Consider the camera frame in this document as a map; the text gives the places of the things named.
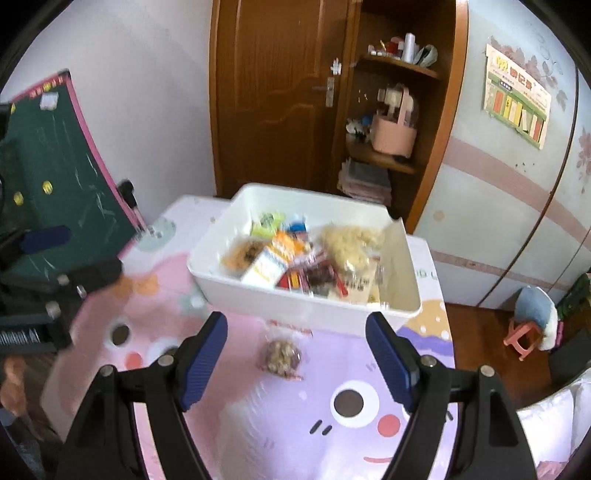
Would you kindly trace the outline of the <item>person left hand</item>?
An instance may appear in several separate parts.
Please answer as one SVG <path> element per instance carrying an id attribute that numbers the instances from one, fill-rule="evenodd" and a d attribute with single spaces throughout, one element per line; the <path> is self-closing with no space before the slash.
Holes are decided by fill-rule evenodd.
<path id="1" fill-rule="evenodd" d="M 26 362 L 22 357 L 9 356 L 4 360 L 5 379 L 1 383 L 1 404 L 15 417 L 27 413 L 25 392 Z"/>

